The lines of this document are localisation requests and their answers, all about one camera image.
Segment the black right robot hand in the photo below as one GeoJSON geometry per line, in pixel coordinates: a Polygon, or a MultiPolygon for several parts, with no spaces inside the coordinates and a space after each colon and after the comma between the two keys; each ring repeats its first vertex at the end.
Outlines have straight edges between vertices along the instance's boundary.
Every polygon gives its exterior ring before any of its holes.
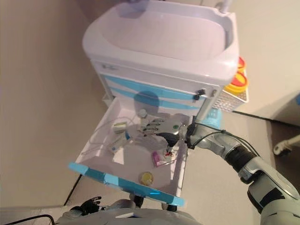
{"type": "Polygon", "coordinates": [[[145,135],[156,135],[164,138],[168,151],[173,148],[182,136],[186,124],[172,118],[155,118],[140,125],[140,131],[145,135]]]}

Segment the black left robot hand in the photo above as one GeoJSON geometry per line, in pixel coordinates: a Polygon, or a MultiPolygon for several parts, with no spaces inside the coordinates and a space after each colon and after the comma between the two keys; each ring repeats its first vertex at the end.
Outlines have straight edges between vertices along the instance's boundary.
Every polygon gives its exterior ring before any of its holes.
{"type": "Polygon", "coordinates": [[[102,199],[102,197],[100,196],[96,196],[93,197],[87,201],[85,201],[81,206],[81,211],[83,212],[83,214],[91,214],[91,213],[95,213],[99,211],[100,208],[100,200],[102,199]]]}

